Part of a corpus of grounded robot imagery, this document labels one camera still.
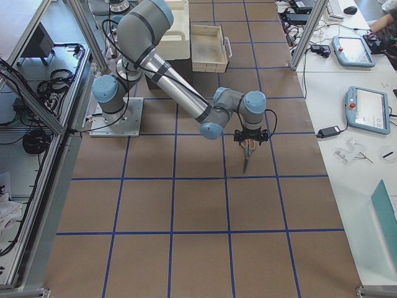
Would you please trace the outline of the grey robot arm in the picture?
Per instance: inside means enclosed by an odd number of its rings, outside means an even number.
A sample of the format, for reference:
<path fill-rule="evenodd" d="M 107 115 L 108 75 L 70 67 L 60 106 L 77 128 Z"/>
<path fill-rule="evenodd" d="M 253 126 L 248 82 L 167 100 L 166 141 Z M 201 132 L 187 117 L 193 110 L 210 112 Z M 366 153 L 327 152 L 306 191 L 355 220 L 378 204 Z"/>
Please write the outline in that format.
<path fill-rule="evenodd" d="M 117 42 L 122 57 L 117 69 L 98 77 L 92 85 L 103 115 L 123 111 L 124 96 L 141 75 L 146 75 L 200 124 L 200 133 L 205 138 L 217 139 L 232 114 L 237 113 L 243 120 L 242 129 L 234 133 L 236 142 L 267 141 L 268 133 L 262 128 L 266 106 L 262 92 L 243 94 L 218 88 L 210 104 L 158 54 L 156 46 L 173 22 L 173 14 L 165 1 L 142 1 L 121 18 Z"/>

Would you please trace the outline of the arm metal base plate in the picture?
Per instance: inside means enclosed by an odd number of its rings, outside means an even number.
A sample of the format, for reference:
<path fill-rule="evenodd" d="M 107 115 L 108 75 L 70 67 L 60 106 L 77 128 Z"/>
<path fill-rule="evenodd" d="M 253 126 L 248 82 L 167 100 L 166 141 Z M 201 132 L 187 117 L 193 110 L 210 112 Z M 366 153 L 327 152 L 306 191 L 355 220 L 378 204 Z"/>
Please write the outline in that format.
<path fill-rule="evenodd" d="M 144 99 L 142 97 L 123 98 L 126 106 L 116 114 L 102 112 L 99 104 L 89 131 L 92 137 L 139 137 Z"/>

